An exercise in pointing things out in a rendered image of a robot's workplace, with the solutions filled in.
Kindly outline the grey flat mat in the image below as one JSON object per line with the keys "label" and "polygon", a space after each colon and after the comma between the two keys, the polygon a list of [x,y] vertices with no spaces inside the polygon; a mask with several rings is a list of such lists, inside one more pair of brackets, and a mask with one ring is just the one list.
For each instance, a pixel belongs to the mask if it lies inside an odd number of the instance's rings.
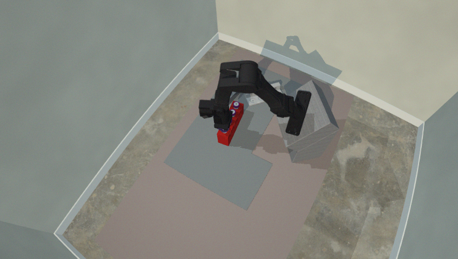
{"label": "grey flat mat", "polygon": [[[269,84],[279,82],[289,95],[302,84],[258,66]],[[244,93],[234,101],[244,114],[229,146],[218,143],[213,117],[198,114],[164,163],[212,192],[247,210],[272,164],[251,154],[274,113],[264,102],[249,106]]]}

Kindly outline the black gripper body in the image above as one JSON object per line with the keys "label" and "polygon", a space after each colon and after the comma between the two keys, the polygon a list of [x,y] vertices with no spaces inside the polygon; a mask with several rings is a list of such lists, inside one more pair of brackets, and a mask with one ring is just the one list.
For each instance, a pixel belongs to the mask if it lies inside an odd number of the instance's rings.
{"label": "black gripper body", "polygon": [[229,114],[226,117],[220,117],[221,118],[221,124],[214,123],[214,128],[221,128],[221,129],[224,129],[224,130],[227,131],[228,128],[230,127],[230,123],[231,123],[231,120],[232,120],[232,113],[233,113],[233,111],[229,110]]}

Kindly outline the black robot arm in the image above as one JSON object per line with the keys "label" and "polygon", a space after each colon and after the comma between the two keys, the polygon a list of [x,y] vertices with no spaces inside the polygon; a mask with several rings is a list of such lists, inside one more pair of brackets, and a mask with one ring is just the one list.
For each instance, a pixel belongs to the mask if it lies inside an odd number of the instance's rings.
{"label": "black robot arm", "polygon": [[[235,71],[239,71],[238,78]],[[215,99],[199,101],[200,116],[204,119],[213,117],[214,123],[221,124],[220,117],[229,114],[232,92],[256,94],[268,104],[270,111],[277,117],[290,117],[286,133],[299,136],[312,95],[310,92],[298,91],[294,101],[294,97],[278,92],[267,82],[256,62],[251,60],[225,62],[220,65]]]}

